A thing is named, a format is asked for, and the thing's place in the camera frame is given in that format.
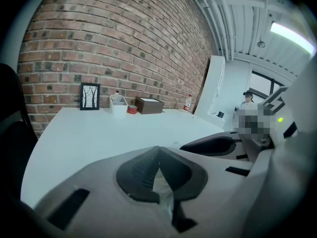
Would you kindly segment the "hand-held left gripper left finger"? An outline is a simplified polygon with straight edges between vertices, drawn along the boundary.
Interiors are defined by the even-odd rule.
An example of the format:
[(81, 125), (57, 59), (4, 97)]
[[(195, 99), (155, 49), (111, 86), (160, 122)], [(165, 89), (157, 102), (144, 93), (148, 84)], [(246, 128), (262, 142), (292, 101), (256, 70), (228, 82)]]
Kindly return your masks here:
[(133, 200), (117, 184), (116, 172), (125, 162), (149, 151), (138, 149), (86, 165), (52, 188), (35, 212), (48, 219), (76, 190), (87, 198), (62, 234), (68, 238), (169, 238), (171, 220), (156, 203)]

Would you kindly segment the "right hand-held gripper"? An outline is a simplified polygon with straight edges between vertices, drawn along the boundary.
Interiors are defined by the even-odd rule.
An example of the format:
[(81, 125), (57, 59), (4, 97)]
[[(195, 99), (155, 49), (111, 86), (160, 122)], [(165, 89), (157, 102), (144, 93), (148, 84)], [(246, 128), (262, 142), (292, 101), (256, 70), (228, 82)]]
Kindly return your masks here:
[(261, 103), (252, 103), (237, 111), (237, 132), (250, 162), (254, 162), (260, 152), (316, 129), (316, 58), (290, 86), (281, 86)]

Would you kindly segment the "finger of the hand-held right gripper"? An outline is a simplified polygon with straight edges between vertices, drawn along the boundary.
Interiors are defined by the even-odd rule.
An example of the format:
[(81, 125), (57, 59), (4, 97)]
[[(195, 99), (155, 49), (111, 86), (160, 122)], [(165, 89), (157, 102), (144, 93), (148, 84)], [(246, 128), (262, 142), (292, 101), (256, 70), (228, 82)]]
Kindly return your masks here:
[(224, 146), (231, 146), (233, 143), (241, 142), (240, 135), (235, 131), (220, 132), (213, 135), (209, 135), (203, 138), (199, 138), (192, 142), (189, 142), (183, 146), (181, 149), (208, 149), (211, 147), (218, 147), (222, 144)]
[(180, 150), (194, 153), (197, 155), (207, 156), (207, 157), (215, 157), (220, 159), (228, 159), (228, 160), (238, 160), (238, 161), (249, 161), (249, 157), (246, 153), (244, 146), (242, 145), (231, 145), (229, 147), (219, 147), (212, 148), (207, 150), (193, 150), (189, 149), (189, 147), (182, 146)]

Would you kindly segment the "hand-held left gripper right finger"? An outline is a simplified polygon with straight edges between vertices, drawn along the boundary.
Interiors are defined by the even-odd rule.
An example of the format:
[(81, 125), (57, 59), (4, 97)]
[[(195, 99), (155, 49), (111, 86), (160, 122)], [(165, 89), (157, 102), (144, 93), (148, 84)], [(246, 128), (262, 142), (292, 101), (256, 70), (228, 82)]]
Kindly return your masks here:
[(243, 181), (230, 167), (249, 168), (246, 162), (159, 149), (159, 196), (171, 217), (160, 228), (161, 238), (240, 238), (245, 216), (234, 204)]

